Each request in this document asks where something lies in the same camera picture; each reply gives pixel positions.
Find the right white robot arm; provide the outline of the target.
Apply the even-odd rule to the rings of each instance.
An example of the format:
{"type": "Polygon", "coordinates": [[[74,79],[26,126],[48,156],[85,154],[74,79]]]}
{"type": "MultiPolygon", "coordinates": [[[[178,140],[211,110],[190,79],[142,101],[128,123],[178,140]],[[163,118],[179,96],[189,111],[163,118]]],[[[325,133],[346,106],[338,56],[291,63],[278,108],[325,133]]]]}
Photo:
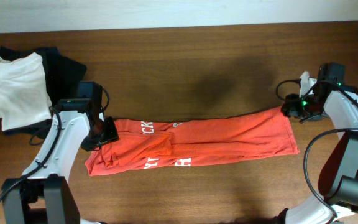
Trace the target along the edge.
{"type": "Polygon", "coordinates": [[[283,114],[300,122],[329,118],[334,129],[314,137],[303,157],[303,173],[312,193],[306,201],[284,209],[274,223],[339,223],[340,218],[358,214],[358,89],[338,81],[296,80],[298,95],[283,98],[283,114]],[[337,134],[339,142],[321,169],[318,188],[308,174],[313,144],[324,136],[337,134]]]}

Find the orange t-shirt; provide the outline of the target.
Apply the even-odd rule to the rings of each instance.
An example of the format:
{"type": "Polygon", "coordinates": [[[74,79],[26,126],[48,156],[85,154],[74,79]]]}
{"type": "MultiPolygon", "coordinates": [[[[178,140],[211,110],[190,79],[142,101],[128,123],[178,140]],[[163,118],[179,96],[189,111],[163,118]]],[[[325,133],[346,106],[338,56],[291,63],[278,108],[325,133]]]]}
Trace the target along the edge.
{"type": "Polygon", "coordinates": [[[90,176],[166,166],[194,167],[296,155],[290,121],[280,108],[238,117],[176,123],[119,119],[119,140],[90,154],[90,176]]]}

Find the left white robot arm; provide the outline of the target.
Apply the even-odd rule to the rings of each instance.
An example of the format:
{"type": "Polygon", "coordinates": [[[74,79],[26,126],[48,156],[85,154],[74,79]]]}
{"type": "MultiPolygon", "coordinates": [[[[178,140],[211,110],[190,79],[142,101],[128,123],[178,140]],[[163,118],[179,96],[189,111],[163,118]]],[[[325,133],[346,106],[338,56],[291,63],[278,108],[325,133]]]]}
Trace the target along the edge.
{"type": "Polygon", "coordinates": [[[68,186],[79,149],[95,151],[117,141],[111,117],[103,117],[99,100],[60,100],[40,151],[19,178],[6,179],[0,205],[6,223],[87,223],[80,217],[68,186]]]}

